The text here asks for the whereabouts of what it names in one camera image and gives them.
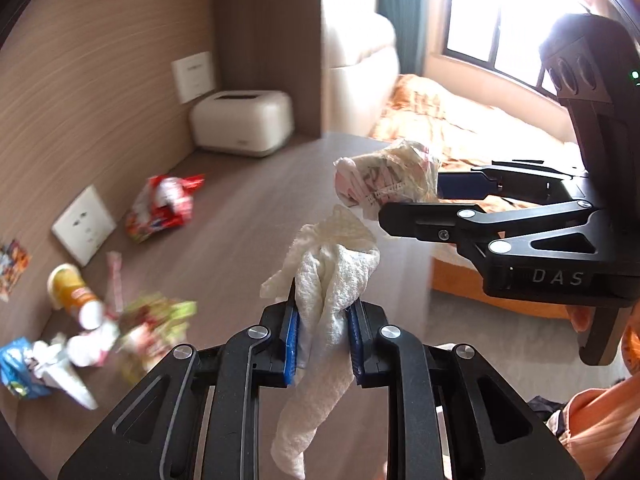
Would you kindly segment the white plastic cone wrapper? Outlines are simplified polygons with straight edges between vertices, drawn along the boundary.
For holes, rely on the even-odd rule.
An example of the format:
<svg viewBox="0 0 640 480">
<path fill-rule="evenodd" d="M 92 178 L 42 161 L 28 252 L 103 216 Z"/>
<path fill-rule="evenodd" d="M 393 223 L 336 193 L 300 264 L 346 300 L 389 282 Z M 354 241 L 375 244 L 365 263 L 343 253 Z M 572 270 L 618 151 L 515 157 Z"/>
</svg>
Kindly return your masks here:
<svg viewBox="0 0 640 480">
<path fill-rule="evenodd" d="M 48 344 L 35 341 L 30 352 L 30 370 L 43 385 L 63 390 L 83 408 L 90 411 L 98 408 L 96 399 L 70 362 L 64 337 L 56 337 Z"/>
</svg>

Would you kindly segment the lower white wall socket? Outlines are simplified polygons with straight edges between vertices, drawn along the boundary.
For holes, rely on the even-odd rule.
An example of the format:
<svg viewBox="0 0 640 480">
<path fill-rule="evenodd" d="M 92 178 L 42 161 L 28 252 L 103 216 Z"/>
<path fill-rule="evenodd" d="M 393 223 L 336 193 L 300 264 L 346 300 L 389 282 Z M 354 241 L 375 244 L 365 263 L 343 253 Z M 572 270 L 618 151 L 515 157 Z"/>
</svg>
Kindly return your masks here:
<svg viewBox="0 0 640 480">
<path fill-rule="evenodd" d="M 86 266 L 116 229 L 96 187 L 87 186 L 58 216 L 51 231 L 80 266 Z"/>
</svg>

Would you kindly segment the orange bed cover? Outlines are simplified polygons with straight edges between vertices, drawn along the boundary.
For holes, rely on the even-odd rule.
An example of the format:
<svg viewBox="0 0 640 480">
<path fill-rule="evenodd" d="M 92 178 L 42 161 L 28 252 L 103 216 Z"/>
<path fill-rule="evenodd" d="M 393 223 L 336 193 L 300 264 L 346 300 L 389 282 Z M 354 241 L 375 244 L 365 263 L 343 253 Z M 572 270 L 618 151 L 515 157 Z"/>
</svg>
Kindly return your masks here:
<svg viewBox="0 0 640 480">
<path fill-rule="evenodd" d="M 553 167 L 582 164 L 575 142 L 555 139 L 498 107 L 456 96 L 436 81 L 416 75 L 398 77 L 368 137 L 381 142 L 409 139 L 436 148 L 442 152 L 440 168 L 445 171 L 468 171 L 511 159 L 536 159 Z M 566 309 L 558 304 L 487 296 L 480 274 L 450 245 L 435 246 L 432 256 L 432 289 L 438 292 L 537 318 L 567 318 Z"/>
</svg>

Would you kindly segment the red green wrapper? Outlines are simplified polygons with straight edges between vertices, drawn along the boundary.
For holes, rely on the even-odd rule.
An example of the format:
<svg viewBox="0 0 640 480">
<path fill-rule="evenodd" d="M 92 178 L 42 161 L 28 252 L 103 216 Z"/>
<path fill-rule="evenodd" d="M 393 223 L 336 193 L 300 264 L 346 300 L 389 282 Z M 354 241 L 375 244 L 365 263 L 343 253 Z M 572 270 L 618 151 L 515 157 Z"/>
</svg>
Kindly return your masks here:
<svg viewBox="0 0 640 480">
<path fill-rule="evenodd" d="M 190 319 L 198 312 L 192 300 L 144 295 L 125 308 L 119 319 L 116 350 L 122 354 L 122 376 L 138 382 L 177 344 L 186 342 Z"/>
</svg>

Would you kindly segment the white wall socket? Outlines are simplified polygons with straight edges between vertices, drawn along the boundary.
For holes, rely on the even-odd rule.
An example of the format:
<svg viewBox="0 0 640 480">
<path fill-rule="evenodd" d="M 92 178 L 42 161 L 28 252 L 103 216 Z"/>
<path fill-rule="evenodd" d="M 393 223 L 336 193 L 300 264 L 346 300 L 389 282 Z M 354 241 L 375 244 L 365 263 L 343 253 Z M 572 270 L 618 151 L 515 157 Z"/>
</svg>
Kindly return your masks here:
<svg viewBox="0 0 640 480">
<path fill-rule="evenodd" d="M 116 229 L 96 187 L 87 186 L 58 216 L 51 231 L 80 266 L 86 266 Z"/>
<path fill-rule="evenodd" d="M 205 51 L 171 63 L 172 74 L 181 104 L 193 101 L 215 89 L 212 52 Z"/>
</svg>

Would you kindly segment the red white snack bag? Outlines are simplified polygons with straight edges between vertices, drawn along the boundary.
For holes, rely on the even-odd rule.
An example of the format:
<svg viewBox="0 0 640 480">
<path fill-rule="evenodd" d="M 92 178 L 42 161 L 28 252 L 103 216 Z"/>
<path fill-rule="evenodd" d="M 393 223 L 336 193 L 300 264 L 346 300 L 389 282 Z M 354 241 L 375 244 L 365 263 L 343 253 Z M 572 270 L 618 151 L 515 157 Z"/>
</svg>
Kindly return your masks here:
<svg viewBox="0 0 640 480">
<path fill-rule="evenodd" d="M 126 214 L 128 236 L 140 243 L 157 232 L 189 223 L 193 216 L 193 194 L 204 182 L 204 174 L 150 177 Z"/>
</svg>

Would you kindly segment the white tissue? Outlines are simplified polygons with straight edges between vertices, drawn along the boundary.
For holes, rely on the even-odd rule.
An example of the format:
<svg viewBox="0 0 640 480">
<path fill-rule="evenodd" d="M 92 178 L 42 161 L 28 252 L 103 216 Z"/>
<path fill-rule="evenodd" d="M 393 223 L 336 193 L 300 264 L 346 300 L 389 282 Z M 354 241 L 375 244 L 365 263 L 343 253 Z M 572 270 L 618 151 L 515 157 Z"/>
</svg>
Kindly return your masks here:
<svg viewBox="0 0 640 480">
<path fill-rule="evenodd" d="M 260 296 L 283 300 L 291 288 L 299 314 L 295 387 L 280 413 L 271 457 L 303 479 L 305 452 L 318 428 L 354 380 L 346 309 L 366 290 L 380 263 L 371 231 L 346 207 L 303 226 L 282 268 L 262 283 Z"/>
</svg>

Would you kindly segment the yellow paper cup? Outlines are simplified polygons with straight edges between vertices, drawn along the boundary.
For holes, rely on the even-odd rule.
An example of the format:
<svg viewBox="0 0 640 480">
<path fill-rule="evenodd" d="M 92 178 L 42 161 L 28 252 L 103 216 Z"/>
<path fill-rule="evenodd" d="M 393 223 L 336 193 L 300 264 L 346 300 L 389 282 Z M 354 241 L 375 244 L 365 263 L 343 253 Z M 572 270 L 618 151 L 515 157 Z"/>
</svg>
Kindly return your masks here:
<svg viewBox="0 0 640 480">
<path fill-rule="evenodd" d="M 62 263 L 50 273 L 47 292 L 55 310 L 71 315 L 83 330 L 96 330 L 104 321 L 102 300 L 82 278 L 77 266 Z"/>
</svg>

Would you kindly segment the window with dark frame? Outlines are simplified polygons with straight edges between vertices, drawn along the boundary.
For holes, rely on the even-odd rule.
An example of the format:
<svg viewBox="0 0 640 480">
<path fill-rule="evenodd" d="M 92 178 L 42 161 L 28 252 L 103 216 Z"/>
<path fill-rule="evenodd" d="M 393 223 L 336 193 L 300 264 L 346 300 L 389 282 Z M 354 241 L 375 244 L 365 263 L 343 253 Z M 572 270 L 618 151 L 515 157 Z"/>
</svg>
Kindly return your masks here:
<svg viewBox="0 0 640 480">
<path fill-rule="evenodd" d="M 594 0 L 448 0 L 442 53 L 554 100 L 539 48 L 560 18 L 596 12 Z"/>
</svg>

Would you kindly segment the person leg pink trousers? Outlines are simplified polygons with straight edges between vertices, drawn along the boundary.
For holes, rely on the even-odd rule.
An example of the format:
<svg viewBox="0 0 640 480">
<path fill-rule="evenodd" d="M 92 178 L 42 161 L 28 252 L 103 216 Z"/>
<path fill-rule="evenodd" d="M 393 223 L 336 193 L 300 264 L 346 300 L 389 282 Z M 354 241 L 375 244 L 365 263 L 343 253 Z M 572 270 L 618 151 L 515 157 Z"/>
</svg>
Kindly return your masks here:
<svg viewBox="0 0 640 480">
<path fill-rule="evenodd" d="M 625 327 L 622 356 L 628 378 L 607 389 L 591 388 L 575 394 L 547 422 L 587 479 L 602 474 L 638 422 L 638 308 L 632 310 Z"/>
</svg>

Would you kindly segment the pink floral tissue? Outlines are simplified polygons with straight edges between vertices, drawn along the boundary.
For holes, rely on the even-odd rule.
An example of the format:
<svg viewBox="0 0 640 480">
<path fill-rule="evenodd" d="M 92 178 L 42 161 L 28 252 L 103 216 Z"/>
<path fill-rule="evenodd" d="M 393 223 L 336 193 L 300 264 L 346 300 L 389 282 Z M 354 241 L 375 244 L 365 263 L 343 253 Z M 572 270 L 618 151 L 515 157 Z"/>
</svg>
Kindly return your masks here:
<svg viewBox="0 0 640 480">
<path fill-rule="evenodd" d="M 386 204 L 438 201 L 440 154 L 421 142 L 399 139 L 375 152 L 334 162 L 334 188 L 348 208 L 376 220 Z"/>
</svg>

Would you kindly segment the cream padded headboard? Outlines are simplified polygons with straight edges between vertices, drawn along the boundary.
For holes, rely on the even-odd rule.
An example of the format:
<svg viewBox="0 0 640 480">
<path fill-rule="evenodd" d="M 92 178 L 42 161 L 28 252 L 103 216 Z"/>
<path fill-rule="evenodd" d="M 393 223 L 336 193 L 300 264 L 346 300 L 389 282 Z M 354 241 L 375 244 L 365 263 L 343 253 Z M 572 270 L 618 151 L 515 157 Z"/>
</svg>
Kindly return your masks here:
<svg viewBox="0 0 640 480">
<path fill-rule="evenodd" d="M 368 136 L 399 75 L 394 26 L 375 12 L 332 13 L 322 40 L 324 128 Z"/>
</svg>

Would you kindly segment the blue crumpled snack bag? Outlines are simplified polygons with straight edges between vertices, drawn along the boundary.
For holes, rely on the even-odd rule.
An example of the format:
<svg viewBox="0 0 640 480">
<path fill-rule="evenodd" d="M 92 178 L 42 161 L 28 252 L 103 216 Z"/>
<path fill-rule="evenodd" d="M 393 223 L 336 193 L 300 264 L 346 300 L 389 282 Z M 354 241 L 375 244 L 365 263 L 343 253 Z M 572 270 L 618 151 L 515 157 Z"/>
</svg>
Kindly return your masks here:
<svg viewBox="0 0 640 480">
<path fill-rule="evenodd" d="M 25 337 L 15 339 L 1 348 L 1 382 L 20 400 L 48 396 L 51 390 L 29 369 L 28 355 L 32 343 Z"/>
</svg>

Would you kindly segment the upper white wall socket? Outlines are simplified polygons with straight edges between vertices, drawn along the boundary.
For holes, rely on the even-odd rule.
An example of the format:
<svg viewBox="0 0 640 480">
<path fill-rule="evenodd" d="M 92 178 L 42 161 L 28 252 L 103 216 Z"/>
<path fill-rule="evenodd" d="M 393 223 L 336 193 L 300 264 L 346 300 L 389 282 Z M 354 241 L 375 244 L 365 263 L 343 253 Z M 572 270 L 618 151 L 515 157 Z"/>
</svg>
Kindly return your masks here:
<svg viewBox="0 0 640 480">
<path fill-rule="evenodd" d="M 215 89 L 212 52 L 205 51 L 171 63 L 172 74 L 181 104 L 193 101 Z"/>
</svg>

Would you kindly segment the white toaster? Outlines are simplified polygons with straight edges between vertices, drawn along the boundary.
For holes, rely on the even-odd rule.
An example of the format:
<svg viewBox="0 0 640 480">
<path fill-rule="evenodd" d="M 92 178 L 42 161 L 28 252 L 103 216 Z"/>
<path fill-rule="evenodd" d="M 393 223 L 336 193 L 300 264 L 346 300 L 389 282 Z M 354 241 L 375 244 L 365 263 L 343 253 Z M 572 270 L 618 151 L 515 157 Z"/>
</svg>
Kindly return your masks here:
<svg viewBox="0 0 640 480">
<path fill-rule="evenodd" d="M 294 126 L 291 98 L 282 91 L 221 91 L 194 105 L 194 143 L 203 150 L 265 157 L 288 142 Z"/>
</svg>

